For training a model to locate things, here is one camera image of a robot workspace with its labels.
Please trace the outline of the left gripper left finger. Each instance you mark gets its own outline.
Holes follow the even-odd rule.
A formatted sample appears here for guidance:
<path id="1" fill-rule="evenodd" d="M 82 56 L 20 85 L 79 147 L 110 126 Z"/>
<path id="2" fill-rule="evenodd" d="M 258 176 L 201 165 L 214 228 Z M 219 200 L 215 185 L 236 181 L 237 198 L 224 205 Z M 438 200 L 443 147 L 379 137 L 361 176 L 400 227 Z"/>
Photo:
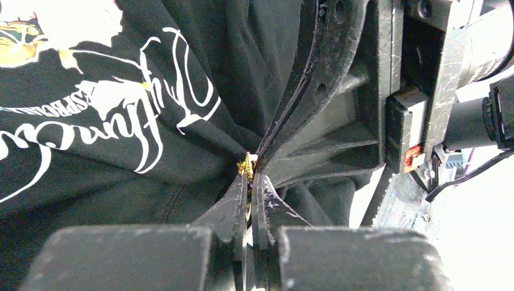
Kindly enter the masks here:
<path id="1" fill-rule="evenodd" d="M 247 188 L 247 175 L 236 175 L 224 196 L 192 222 L 193 226 L 210 228 L 234 261 L 245 259 Z"/>

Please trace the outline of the small gold brooch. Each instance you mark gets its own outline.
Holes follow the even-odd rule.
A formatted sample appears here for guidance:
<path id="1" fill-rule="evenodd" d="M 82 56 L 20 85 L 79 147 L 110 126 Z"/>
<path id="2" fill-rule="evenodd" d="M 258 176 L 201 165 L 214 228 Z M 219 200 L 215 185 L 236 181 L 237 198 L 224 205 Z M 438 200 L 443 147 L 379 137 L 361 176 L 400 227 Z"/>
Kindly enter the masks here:
<path id="1" fill-rule="evenodd" d="M 256 160 L 256 155 L 253 155 L 250 152 L 247 152 L 245 154 L 245 158 L 242 161 L 237 162 L 238 174 L 246 175 L 249 183 L 253 182 L 253 176 L 254 176 L 253 168 L 254 168 L 255 160 Z"/>

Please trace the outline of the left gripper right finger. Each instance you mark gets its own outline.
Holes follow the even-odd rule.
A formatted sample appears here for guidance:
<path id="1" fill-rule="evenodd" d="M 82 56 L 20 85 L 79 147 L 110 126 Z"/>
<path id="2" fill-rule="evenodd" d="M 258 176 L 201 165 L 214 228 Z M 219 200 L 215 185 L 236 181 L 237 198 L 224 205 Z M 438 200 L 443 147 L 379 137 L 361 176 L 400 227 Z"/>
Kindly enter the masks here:
<path id="1" fill-rule="evenodd" d="M 254 177 L 251 209 L 254 249 L 274 246 L 282 226 L 311 225 L 279 197 L 270 178 L 263 174 Z"/>

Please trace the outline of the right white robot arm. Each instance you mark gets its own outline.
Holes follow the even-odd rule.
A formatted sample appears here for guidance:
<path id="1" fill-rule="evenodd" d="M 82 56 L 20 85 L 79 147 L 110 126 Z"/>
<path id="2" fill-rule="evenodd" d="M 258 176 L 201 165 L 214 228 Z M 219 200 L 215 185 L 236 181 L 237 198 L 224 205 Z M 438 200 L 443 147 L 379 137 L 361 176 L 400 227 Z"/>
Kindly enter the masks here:
<path id="1" fill-rule="evenodd" d="M 302 1 L 256 171 L 282 187 L 427 160 L 456 91 L 512 66 L 512 1 Z"/>

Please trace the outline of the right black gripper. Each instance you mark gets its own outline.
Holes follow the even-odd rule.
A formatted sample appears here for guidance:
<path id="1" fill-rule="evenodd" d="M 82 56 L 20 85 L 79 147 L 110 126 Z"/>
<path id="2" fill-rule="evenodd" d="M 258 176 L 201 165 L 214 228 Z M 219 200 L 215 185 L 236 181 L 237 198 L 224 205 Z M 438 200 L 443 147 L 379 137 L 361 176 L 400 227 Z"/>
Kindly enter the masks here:
<path id="1" fill-rule="evenodd" d="M 481 1 L 321 1 L 319 59 L 259 174 L 276 187 L 422 164 L 475 73 Z"/>

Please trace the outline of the black floral t-shirt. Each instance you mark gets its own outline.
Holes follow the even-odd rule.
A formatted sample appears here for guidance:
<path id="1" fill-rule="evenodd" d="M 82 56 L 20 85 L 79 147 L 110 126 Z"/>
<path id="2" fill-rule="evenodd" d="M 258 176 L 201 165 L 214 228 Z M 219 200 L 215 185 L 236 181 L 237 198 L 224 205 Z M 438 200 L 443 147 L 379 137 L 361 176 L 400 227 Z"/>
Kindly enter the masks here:
<path id="1" fill-rule="evenodd" d="M 2 1 L 1 289 L 58 230 L 187 224 L 273 124 L 306 1 Z"/>

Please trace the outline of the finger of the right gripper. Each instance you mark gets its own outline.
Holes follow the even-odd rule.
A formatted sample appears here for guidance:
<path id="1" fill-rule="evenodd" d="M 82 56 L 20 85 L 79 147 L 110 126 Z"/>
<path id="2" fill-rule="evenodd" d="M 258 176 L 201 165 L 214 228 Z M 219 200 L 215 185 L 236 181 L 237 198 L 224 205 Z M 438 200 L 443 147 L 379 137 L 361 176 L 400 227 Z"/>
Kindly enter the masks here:
<path id="1" fill-rule="evenodd" d="M 321 42 L 321 1 L 303 1 L 300 11 L 298 42 L 291 74 L 273 117 L 258 149 L 257 169 L 264 169 L 280 146 L 280 132 L 298 106 L 309 86 L 319 59 Z"/>

